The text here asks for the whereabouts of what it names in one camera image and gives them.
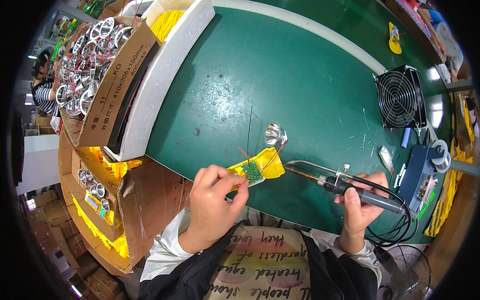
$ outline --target wire scrap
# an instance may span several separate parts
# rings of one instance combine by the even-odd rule
[[[375,135],[377,134],[377,131],[378,131],[378,128],[375,129],[375,133],[373,134],[372,138],[368,141],[367,145],[370,144],[370,142],[373,140],[373,138],[374,138]]]
[[[367,124],[367,129],[370,130],[367,123],[367,117],[365,116],[365,108],[363,108],[363,118],[365,119],[365,124]]]

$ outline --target box of reflectors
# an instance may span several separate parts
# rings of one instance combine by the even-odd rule
[[[129,16],[83,24],[78,34],[57,74],[63,126],[74,146],[114,147],[161,42],[144,19]]]
[[[187,205],[192,182],[151,160],[108,167],[99,153],[72,146],[61,131],[62,192],[88,250],[111,274],[127,276]]]

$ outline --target white styrofoam box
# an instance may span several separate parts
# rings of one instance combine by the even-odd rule
[[[173,26],[140,83],[130,110],[120,153],[114,154],[104,147],[114,159],[125,161],[145,155],[153,124],[173,78],[214,16],[215,11],[210,0],[196,0]]]
[[[137,13],[142,14],[152,5],[156,0],[138,0],[130,1],[125,5],[125,7],[119,12],[119,16],[135,16],[135,3],[137,6]]]

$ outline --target green tabletop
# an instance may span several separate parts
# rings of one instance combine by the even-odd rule
[[[230,8],[215,11],[165,97],[147,155],[191,180],[201,167],[235,165],[245,159],[237,147],[247,151],[253,107],[250,156],[265,148],[264,129],[276,120],[288,134],[280,154],[283,162],[306,159],[330,168],[349,163],[353,174],[386,172],[379,148],[372,154],[376,146],[367,144],[378,129],[373,141],[394,150],[396,170],[407,163],[410,147],[399,146],[403,130],[381,127],[372,71],[366,65],[290,23]],[[360,147],[364,135],[365,148]],[[414,134],[410,139],[417,141]],[[393,186],[390,174],[387,178]],[[343,207],[311,181],[287,173],[249,190],[247,205],[252,208],[311,228],[341,231]],[[398,218],[385,211],[372,228],[387,231]],[[427,221],[422,218],[410,242],[431,240],[421,234]]]

